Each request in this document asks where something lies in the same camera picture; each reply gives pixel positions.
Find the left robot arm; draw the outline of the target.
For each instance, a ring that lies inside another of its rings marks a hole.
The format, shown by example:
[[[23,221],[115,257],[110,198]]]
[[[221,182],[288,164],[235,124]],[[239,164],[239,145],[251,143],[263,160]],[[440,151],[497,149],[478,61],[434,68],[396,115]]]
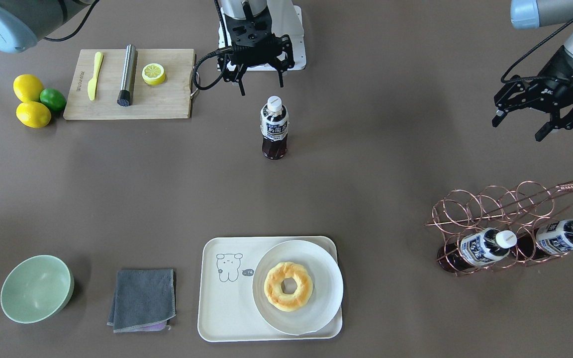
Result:
[[[514,0],[511,23],[516,29],[539,28],[573,23],[573,0]],[[501,78],[503,88],[496,93],[497,127],[508,113],[532,108],[548,113],[550,120],[537,131],[535,140],[542,141],[550,132],[573,129],[573,34],[551,57],[538,75],[511,79]]]

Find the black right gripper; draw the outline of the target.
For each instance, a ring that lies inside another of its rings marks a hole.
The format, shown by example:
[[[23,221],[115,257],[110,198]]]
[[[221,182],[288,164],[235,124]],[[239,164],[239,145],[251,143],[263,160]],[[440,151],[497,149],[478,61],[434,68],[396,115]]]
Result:
[[[224,17],[230,45],[217,56],[218,68],[225,75],[235,74],[235,83],[245,96],[242,78],[246,69],[269,64],[277,69],[280,88],[284,88],[284,73],[295,67],[289,35],[277,37],[272,31],[270,16],[256,16],[252,20]]]

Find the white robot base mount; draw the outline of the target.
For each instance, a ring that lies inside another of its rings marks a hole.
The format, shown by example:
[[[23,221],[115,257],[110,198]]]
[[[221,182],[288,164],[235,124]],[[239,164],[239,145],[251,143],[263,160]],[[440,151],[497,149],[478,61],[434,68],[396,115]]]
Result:
[[[243,0],[219,0],[221,14],[241,14]],[[253,11],[256,11],[260,4],[268,5],[269,13],[272,18],[272,32],[280,37],[288,34],[292,42],[294,55],[294,67],[288,71],[304,70],[306,66],[306,54],[304,43],[304,27],[302,25],[301,9],[294,6],[292,0],[248,0]],[[219,24],[218,48],[225,47],[223,38],[223,28]],[[275,70],[269,64],[262,64],[255,67],[249,67],[249,71],[273,71]]]

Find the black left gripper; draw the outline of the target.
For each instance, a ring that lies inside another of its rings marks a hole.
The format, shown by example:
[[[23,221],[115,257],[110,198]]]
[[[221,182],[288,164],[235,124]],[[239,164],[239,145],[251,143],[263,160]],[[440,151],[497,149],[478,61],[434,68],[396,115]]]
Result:
[[[536,141],[557,132],[559,125],[573,125],[573,56],[561,47],[539,75],[531,79],[514,75],[505,80],[494,100],[497,109],[491,124],[495,128],[508,113],[518,109],[531,108],[550,114],[550,121],[535,133]]]

